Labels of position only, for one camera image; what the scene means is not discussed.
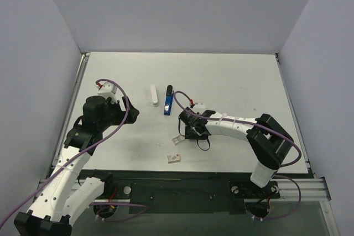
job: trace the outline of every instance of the purple cable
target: purple cable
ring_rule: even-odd
[[[175,99],[175,102],[177,103],[177,105],[178,105],[179,107],[181,107],[185,112],[189,113],[191,116],[194,116],[194,117],[197,117],[197,118],[200,118],[200,119],[204,119],[204,120],[213,120],[213,121],[219,121],[219,120],[220,120],[219,118],[204,117],[204,116],[200,116],[200,115],[198,115],[198,114],[196,114],[196,113],[193,113],[193,112],[191,112],[191,111],[188,111],[188,110],[187,110],[186,108],[184,108],[184,107],[182,106],[182,104],[180,104],[179,101],[177,100],[176,94],[178,94],[178,93],[184,95],[189,101],[191,101],[191,98],[190,98],[186,93],[184,93],[183,91],[175,91],[175,92],[174,92],[174,96],[173,96],[174,99]],[[293,160],[293,161],[291,161],[291,162],[289,162],[289,163],[285,163],[285,164],[281,165],[280,167],[286,167],[286,166],[293,165],[293,164],[297,163],[297,162],[301,159],[301,150],[300,150],[300,148],[299,148],[291,139],[287,138],[285,135],[282,135],[282,134],[278,133],[277,131],[274,131],[274,130],[272,130],[272,129],[268,128],[268,127],[265,127],[265,126],[263,126],[263,125],[261,125],[261,124],[252,123],[252,122],[249,122],[249,121],[233,120],[233,119],[229,119],[229,118],[223,118],[222,120],[223,120],[223,121],[228,121],[228,122],[235,122],[235,123],[239,123],[239,124],[250,124],[250,125],[253,125],[253,126],[255,126],[255,127],[264,129],[264,130],[266,130],[266,131],[272,133],[273,135],[276,135],[276,136],[278,136],[278,137],[284,139],[285,141],[289,142],[289,143],[297,150],[297,152],[298,152],[298,157],[297,157],[295,160]]]
[[[300,206],[300,203],[301,203],[301,190],[300,190],[300,186],[298,185],[298,183],[295,182],[293,179],[287,177],[287,176],[274,175],[274,177],[275,177],[275,178],[280,178],[280,179],[288,179],[289,181],[293,182],[293,183],[296,185],[296,187],[298,188],[298,191],[299,191],[299,200],[298,200],[298,202],[296,203],[295,207],[294,207],[292,210],[290,210],[288,213],[285,213],[285,214],[283,214],[283,215],[276,216],[276,217],[269,217],[269,218],[265,217],[265,218],[262,218],[262,219],[261,219],[261,218],[259,218],[259,217],[256,217],[255,215],[253,215],[249,210],[247,210],[248,213],[251,214],[251,215],[253,215],[254,218],[256,218],[256,219],[263,220],[263,221],[273,221],[273,220],[275,220],[275,219],[285,218],[285,217],[287,217],[287,216],[293,214],[293,213],[299,208],[299,206]]]
[[[145,213],[149,207],[144,205],[144,204],[130,204],[130,203],[115,203],[115,202],[95,202],[95,203],[91,203],[90,206],[126,206],[126,207],[143,207],[145,208],[144,210],[141,210],[140,212],[130,216],[130,217],[126,217],[126,218],[121,218],[121,219],[104,219],[104,221],[108,221],[108,222],[119,222],[119,221],[128,221],[130,219],[136,218],[138,216],[140,216],[141,214]]]
[[[127,95],[125,93],[125,91],[122,89],[122,87],[118,84],[116,84],[114,81],[112,80],[108,80],[105,78],[101,78],[99,80],[96,81],[96,84],[98,84],[100,81],[107,81],[115,86],[117,86],[117,88],[119,88],[119,90],[122,92],[122,94],[125,96],[126,99],[126,113],[123,117],[122,122],[119,124],[119,126],[108,136],[106,136],[105,138],[101,139],[100,141],[98,141],[97,143],[95,143],[94,145],[89,146],[88,148],[84,149],[83,151],[81,151],[80,153],[76,154],[74,157],[72,157],[68,162],[66,162],[63,167],[67,167],[69,164],[71,164],[74,160],[76,160],[79,156],[81,156],[82,154],[88,152],[89,150],[97,147],[98,145],[100,145],[102,142],[106,141],[108,138],[110,138],[111,136],[113,136],[114,134],[117,133],[118,130],[120,130],[120,128],[122,127],[122,125],[124,125],[125,121],[127,120],[128,117],[128,112],[129,112],[129,102],[128,102],[128,98]],[[5,225],[6,221],[9,220],[9,218],[15,214],[15,212],[17,210],[19,210],[24,204],[26,204],[28,201],[30,201],[33,197],[35,197],[35,195],[37,193],[39,193],[43,188],[45,188],[54,178],[56,178],[59,173],[61,173],[63,171],[63,167],[59,168],[55,173],[53,173],[45,182],[44,184],[42,184],[36,191],[34,191],[33,193],[31,193],[24,201],[22,201],[18,206],[16,206],[5,218],[3,221],[1,221],[0,223],[0,230],[2,229],[2,227]]]

